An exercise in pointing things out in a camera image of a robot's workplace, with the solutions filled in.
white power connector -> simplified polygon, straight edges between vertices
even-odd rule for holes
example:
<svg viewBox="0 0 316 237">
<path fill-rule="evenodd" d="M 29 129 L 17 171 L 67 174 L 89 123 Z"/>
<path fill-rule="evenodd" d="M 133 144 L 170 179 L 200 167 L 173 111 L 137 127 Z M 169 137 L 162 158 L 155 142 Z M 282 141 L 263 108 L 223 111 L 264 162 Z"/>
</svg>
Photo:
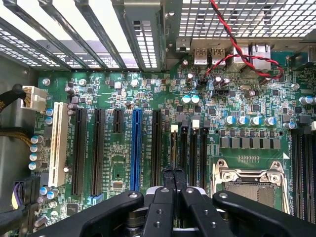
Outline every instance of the white power connector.
<svg viewBox="0 0 316 237">
<path fill-rule="evenodd" d="M 31 103 L 30 106 L 24 106 L 23 100 L 21 101 L 21 108 L 27 110 L 35 110 L 37 112 L 44 112 L 46 110 L 47 91 L 39 89 L 35 86 L 24 85 L 22 89 L 31 89 Z"/>
</svg>

